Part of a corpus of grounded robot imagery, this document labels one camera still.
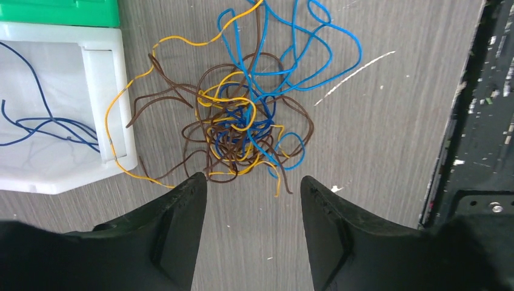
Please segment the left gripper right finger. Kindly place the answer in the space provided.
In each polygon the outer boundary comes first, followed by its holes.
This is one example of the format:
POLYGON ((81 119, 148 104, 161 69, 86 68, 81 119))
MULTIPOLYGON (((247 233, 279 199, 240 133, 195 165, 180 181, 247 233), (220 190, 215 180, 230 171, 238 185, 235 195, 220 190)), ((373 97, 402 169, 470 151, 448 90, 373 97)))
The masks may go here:
POLYGON ((512 290, 513 216, 455 216, 416 230, 338 196, 311 176, 301 206, 315 290, 512 290))

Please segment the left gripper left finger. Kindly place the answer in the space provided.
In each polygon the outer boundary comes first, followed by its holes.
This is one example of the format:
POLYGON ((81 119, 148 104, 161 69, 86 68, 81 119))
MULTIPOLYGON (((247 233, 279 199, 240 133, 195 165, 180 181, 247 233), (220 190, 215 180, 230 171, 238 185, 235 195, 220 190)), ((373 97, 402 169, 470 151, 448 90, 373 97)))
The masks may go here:
POLYGON ((207 202, 202 173, 89 232, 1 222, 2 290, 190 290, 207 202))

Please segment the green plastic bin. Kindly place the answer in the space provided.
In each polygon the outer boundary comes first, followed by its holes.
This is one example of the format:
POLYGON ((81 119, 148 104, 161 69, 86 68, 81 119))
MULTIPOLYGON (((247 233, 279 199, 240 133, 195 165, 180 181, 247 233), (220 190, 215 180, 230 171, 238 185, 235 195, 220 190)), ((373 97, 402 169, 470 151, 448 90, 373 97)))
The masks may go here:
POLYGON ((117 0, 1 0, 1 21, 119 27, 117 0))

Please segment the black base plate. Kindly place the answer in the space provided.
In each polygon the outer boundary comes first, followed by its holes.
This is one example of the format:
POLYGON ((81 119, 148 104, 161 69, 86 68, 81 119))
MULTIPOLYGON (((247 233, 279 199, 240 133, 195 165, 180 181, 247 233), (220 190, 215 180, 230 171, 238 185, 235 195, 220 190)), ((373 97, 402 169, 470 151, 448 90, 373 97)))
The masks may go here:
POLYGON ((487 1, 419 226, 513 213, 513 2, 487 1))

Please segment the white plastic bin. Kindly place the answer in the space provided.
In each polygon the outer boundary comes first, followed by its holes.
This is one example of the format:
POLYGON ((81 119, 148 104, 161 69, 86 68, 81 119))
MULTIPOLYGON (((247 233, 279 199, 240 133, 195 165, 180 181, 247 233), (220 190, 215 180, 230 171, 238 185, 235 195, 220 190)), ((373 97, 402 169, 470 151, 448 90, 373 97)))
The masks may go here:
POLYGON ((56 195, 137 166, 118 28, 1 23, 1 189, 56 195))

